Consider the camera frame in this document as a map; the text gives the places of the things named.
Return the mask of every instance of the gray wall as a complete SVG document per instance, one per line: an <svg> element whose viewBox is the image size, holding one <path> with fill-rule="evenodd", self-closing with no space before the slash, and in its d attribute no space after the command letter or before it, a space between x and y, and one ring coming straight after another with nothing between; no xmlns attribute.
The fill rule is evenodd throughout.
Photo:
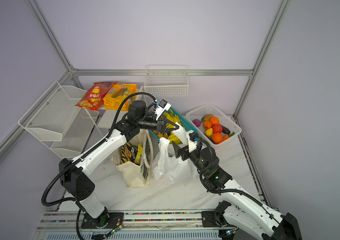
<svg viewBox="0 0 340 240"><path fill-rule="evenodd" d="M0 142L65 69L24 0L0 1ZM0 239L30 239L59 158L24 133L0 164ZM62 194L57 186L49 200Z"/></svg>
<svg viewBox="0 0 340 240"><path fill-rule="evenodd" d="M239 121L274 207L340 239L340 1L292 1Z"/></svg>

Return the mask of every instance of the white table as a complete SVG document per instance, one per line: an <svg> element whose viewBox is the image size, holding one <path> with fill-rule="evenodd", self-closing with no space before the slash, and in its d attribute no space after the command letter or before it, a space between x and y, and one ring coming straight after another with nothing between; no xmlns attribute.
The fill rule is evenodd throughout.
<svg viewBox="0 0 340 240"><path fill-rule="evenodd" d="M92 138L90 142L96 142L100 136L97 138L92 136ZM152 139L158 151L156 140ZM220 166L244 189L259 199L239 139L237 138L228 146L220 146L215 151L220 159ZM199 178L171 186L151 179L149 187L126 188L122 173L116 169L111 158L99 165L90 179L95 183L98 198L108 210L214 209L218 202L223 200L223 197L218 194L207 193ZM59 211L78 210L79 208L72 201L63 202L59 207Z"/></svg>

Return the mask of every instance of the yellow package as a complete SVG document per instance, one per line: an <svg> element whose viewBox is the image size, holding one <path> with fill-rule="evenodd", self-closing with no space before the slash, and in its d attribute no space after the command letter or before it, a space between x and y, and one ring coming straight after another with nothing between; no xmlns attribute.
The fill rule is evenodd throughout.
<svg viewBox="0 0 340 240"><path fill-rule="evenodd" d="M136 84L115 84L103 98L103 105L105 109L118 110L123 100L133 93L136 93ZM128 111L128 107L134 100L135 96L129 98L121 110Z"/></svg>

